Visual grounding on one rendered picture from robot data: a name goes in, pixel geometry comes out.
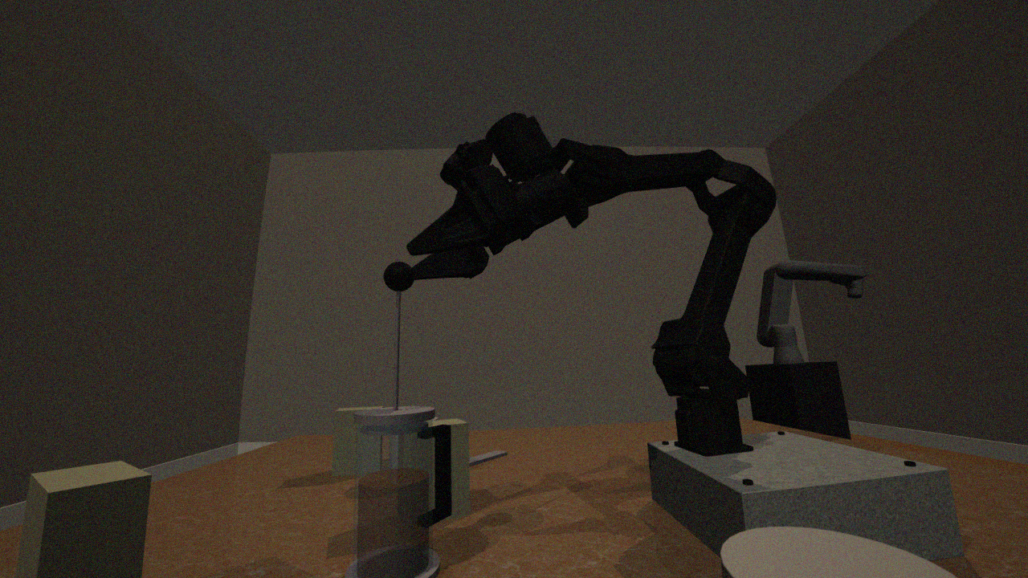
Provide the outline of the glass coffee press with black knob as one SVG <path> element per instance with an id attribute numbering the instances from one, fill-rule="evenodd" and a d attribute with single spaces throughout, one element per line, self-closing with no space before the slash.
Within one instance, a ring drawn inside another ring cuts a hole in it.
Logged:
<path id="1" fill-rule="evenodd" d="M 353 562 L 345 578 L 436 578 L 440 571 L 433 523 L 452 515 L 451 425 L 433 425 L 432 407 L 399 406 L 401 291 L 414 278 L 403 261 L 383 270 L 386 286 L 397 292 L 394 407 L 355 412 Z"/>

